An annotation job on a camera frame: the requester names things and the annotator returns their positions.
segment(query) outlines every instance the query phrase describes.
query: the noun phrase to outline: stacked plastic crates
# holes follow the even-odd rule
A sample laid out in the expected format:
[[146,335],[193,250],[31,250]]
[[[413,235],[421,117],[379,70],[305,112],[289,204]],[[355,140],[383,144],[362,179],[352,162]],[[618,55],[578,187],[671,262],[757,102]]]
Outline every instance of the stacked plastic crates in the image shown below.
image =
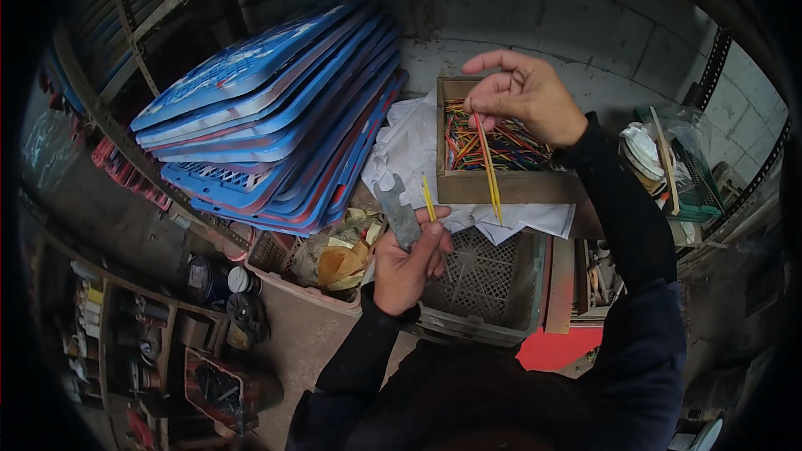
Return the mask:
[[198,210],[308,236],[345,216],[399,61],[376,0],[329,0],[212,56],[131,129]]

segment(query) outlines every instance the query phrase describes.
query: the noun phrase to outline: left hand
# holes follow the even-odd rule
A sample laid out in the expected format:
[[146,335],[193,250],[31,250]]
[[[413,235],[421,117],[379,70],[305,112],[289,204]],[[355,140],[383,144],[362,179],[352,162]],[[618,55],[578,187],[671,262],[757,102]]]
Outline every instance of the left hand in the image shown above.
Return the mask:
[[[437,218],[451,214],[447,205],[436,205]],[[412,244],[407,253],[398,245],[396,235],[388,231],[376,242],[376,289],[373,302],[388,316],[398,317],[418,303],[424,294],[424,284],[428,276],[442,276],[445,261],[440,251],[454,251],[451,234],[439,221],[429,221],[425,207],[415,211],[420,230],[420,238]]]

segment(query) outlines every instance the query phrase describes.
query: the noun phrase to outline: white paper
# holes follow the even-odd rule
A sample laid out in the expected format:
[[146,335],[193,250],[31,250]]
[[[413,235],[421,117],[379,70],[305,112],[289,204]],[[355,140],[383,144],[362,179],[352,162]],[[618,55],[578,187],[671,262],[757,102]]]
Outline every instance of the white paper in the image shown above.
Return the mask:
[[[362,171],[362,180],[371,193],[374,192],[375,182],[382,190],[389,190],[395,184],[393,173],[396,173],[406,187],[400,196],[401,203],[411,204],[417,209],[426,205],[422,179],[422,175],[426,175],[431,200],[438,204],[436,108],[434,89],[425,97],[400,101],[391,106],[387,115],[391,125],[379,130],[376,144]],[[502,204],[504,224],[501,224],[489,204],[450,206],[452,213],[443,220],[448,230],[458,232],[476,225],[495,245],[503,243],[525,226],[552,236],[568,238],[576,211],[574,204]]]

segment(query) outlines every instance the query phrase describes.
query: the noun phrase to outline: red board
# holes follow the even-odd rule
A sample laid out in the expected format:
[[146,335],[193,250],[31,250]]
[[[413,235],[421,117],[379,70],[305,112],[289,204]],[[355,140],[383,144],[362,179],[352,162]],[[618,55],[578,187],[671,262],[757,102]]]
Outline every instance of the red board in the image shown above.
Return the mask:
[[516,359],[527,371],[556,371],[573,363],[602,343],[601,327],[573,327],[567,335],[544,332],[530,335]]

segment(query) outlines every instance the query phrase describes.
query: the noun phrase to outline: wooden box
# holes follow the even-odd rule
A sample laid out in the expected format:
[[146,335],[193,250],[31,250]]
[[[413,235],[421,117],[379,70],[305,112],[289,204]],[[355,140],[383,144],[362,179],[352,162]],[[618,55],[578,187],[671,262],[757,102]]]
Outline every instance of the wooden box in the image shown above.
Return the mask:
[[[446,100],[464,98],[482,77],[437,78],[437,199],[441,204],[489,204],[490,190],[484,170],[446,169]],[[502,204],[579,204],[587,193],[573,172],[496,171]]]

